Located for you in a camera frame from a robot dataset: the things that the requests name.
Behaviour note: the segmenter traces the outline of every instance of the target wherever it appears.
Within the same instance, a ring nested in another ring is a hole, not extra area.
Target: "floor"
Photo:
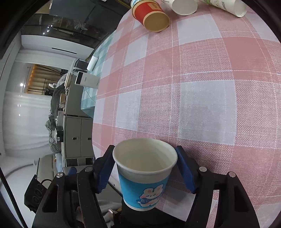
[[[106,188],[100,193],[96,194],[98,200],[109,200],[112,202],[121,203],[122,197],[107,184]]]

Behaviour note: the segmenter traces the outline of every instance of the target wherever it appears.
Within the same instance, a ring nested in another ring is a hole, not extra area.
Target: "cup rim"
[[[171,146],[169,143],[166,143],[166,142],[164,142],[164,141],[162,141],[162,140],[153,139],[153,138],[130,138],[130,139],[123,140],[122,142],[124,142],[124,141],[129,141],[129,140],[137,140],[137,139],[142,139],[142,140],[143,140],[143,139],[148,139],[148,140],[153,140],[153,141],[155,140],[155,141],[161,142],[162,144],[165,144],[166,146],[168,146],[168,147],[170,147],[170,148],[173,149],[173,150],[171,150],[171,151],[173,151],[173,153],[174,153],[174,155],[175,155],[175,160],[172,162],[171,165],[169,165],[168,167],[166,167],[166,168],[164,168],[164,169],[161,169],[161,170],[157,170],[157,171],[139,171],[139,170],[134,170],[134,169],[128,168],[128,167],[124,166],[122,163],[120,163],[120,162],[118,161],[118,159],[116,158],[116,156],[115,156],[115,153],[114,153],[115,148],[114,148],[114,149],[113,149],[113,152],[112,152],[113,159],[114,159],[114,161],[116,162],[116,164],[117,164],[118,166],[120,166],[122,169],[124,169],[124,170],[126,170],[126,171],[128,171],[128,172],[130,172],[130,173],[134,173],[134,174],[140,174],[140,175],[155,175],[155,174],[163,173],[163,172],[165,172],[165,171],[167,171],[167,170],[169,170],[169,169],[172,169],[172,168],[175,166],[175,164],[177,163],[178,154],[177,154],[175,148],[174,148],[173,146]]]

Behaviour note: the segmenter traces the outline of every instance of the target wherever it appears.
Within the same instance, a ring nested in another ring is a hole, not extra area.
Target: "desk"
[[[81,111],[83,87],[75,85],[73,76],[66,96],[62,143],[63,159],[77,159],[78,165],[86,165],[86,158],[94,157],[92,147],[92,118]]]

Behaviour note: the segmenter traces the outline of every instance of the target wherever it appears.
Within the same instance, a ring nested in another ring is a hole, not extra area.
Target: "gray cloth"
[[[56,129],[56,117],[58,116],[58,109],[60,107],[60,95],[64,92],[64,84],[57,87],[51,99],[51,110],[49,120],[46,122],[45,127],[49,131],[49,143],[53,153],[60,153],[62,151],[61,143],[57,143],[53,137],[53,131]]]
[[[65,83],[66,76],[67,76],[67,74],[64,74],[64,75],[60,78],[60,80],[59,80],[58,83],[56,84],[57,87],[59,87],[60,85],[62,85],[62,84]]]

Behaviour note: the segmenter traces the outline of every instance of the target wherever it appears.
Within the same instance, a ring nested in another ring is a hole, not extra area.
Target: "white paper cup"
[[[196,12],[197,2],[195,0],[161,0],[179,15],[190,15]]]
[[[88,66],[87,66],[87,70],[88,71],[92,71],[93,69],[94,69],[94,66],[95,66],[95,64],[97,63],[97,60],[98,60],[99,58],[97,58],[97,57],[95,57],[95,56],[92,56],[92,58],[91,58],[91,60],[90,60],[90,62],[89,62],[89,64],[88,64]]]
[[[204,2],[221,8],[237,17],[243,17],[247,12],[247,5],[241,0],[204,0]]]
[[[156,206],[178,155],[168,143],[151,138],[120,142],[113,150],[124,202],[137,211]]]

